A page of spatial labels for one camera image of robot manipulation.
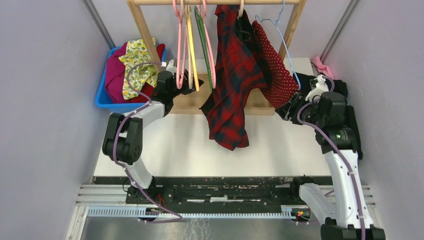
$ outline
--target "red polka dot fabric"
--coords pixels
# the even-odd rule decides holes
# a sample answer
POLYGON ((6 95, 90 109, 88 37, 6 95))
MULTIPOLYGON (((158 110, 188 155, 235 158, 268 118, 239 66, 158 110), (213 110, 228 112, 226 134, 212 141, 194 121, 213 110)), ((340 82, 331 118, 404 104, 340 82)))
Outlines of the red polka dot fabric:
POLYGON ((274 108, 281 107, 298 91, 298 83, 284 66, 278 52, 271 46, 262 26, 257 21, 254 21, 252 27, 272 73, 271 87, 261 88, 260 91, 274 108))

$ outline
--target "wooden rod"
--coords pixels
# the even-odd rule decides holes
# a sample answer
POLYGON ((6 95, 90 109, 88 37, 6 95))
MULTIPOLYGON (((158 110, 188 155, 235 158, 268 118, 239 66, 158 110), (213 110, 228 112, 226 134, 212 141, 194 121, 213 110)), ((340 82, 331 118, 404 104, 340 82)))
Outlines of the wooden rod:
MULTIPOLYGON (((135 5, 172 5, 173 0, 134 0, 135 5)), ((241 0, 206 0, 211 5, 239 5, 241 0)), ((184 0, 184 4, 199 5, 202 0, 184 0)), ((287 5, 296 5, 302 0, 285 0, 287 5)), ((283 0, 244 0, 246 5, 283 4, 283 0)))
MULTIPOLYGON (((287 23, 287 28, 284 32, 284 41, 289 48, 290 43, 292 42, 293 36, 295 35, 296 27, 298 26, 299 19, 301 18, 302 11, 304 10, 306 0, 299 0, 299 4, 293 6, 293 10, 291 11, 290 19, 287 23)), ((281 42, 281 46, 279 47, 278 54, 282 59, 286 57, 287 51, 284 47, 284 43, 281 42)))
MULTIPOLYGON (((132 16, 134 17, 138 31, 140 32, 140 35, 143 38, 151 61, 154 63, 162 62, 159 58, 158 52, 156 51, 156 46, 153 43, 152 35, 150 34, 142 9, 140 8, 140 6, 134 4, 134 0, 126 0, 126 2, 129 6, 129 10, 131 11, 132 16)), ((162 67, 157 64, 154 65, 154 69, 156 70, 156 74, 163 70, 162 67)))

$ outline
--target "blue bin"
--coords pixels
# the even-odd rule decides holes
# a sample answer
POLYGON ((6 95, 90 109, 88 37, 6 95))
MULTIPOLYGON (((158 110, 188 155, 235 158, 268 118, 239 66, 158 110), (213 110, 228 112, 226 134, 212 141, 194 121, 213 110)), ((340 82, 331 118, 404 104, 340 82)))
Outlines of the blue bin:
MULTIPOLYGON (((110 50, 109 55, 107 55, 107 58, 109 58, 116 50, 120 49, 120 46, 114 47, 110 50)), ((167 56, 167 49, 165 48, 163 50, 162 54, 162 62, 165 61, 167 56)), ((113 103, 112 99, 109 97, 108 92, 105 89, 105 80, 106 80, 106 67, 104 66, 103 75, 101 76, 100 85, 97 89, 97 94, 95 95, 95 104, 97 107, 102 109, 109 109, 112 113, 117 114, 124 114, 131 112, 141 106, 143 106, 145 103, 113 103)))

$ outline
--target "red cloth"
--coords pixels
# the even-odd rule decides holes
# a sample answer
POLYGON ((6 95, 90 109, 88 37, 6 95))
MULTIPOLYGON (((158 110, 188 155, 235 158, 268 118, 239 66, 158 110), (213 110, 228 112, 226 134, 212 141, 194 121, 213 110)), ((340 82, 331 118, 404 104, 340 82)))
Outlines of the red cloth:
MULTIPOLYGON (((157 46, 157 54, 162 56, 164 53, 165 45, 159 44, 157 46)), ((104 88, 106 89, 107 94, 109 94, 110 99, 114 104, 131 104, 131 103, 145 103, 147 98, 142 95, 125 100, 122 95, 122 88, 124 86, 124 76, 125 76, 125 65, 119 60, 120 56, 126 54, 127 43, 116 50, 108 59, 106 63, 106 77, 104 82, 104 88)), ((144 84, 141 92, 151 97, 153 90, 155 88, 149 84, 144 84)))
MULTIPOLYGON (((209 125, 209 139, 229 150, 249 146, 244 107, 252 89, 267 87, 252 52, 236 36, 238 12, 238 5, 216 7, 216 89, 200 108, 209 125)), ((246 13, 242 21, 249 21, 246 13)))
POLYGON ((260 91, 274 108, 281 107, 298 91, 298 83, 284 66, 280 55, 271 46, 262 26, 257 21, 254 21, 252 26, 272 74, 271 88, 261 88, 260 91))

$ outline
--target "green hanger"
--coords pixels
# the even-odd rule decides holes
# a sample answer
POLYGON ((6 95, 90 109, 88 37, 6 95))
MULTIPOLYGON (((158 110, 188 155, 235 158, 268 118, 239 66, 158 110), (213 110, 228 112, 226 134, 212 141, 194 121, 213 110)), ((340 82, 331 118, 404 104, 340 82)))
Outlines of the green hanger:
POLYGON ((212 91, 212 73, 211 73, 211 66, 209 65, 208 46, 206 43, 205 29, 203 28, 204 27, 203 19, 201 18, 197 7, 194 7, 194 16, 196 17, 196 24, 197 24, 197 29, 200 35, 200 42, 201 42, 201 48, 203 50, 204 61, 206 62, 207 77, 209 78, 209 87, 210 87, 210 90, 212 91))

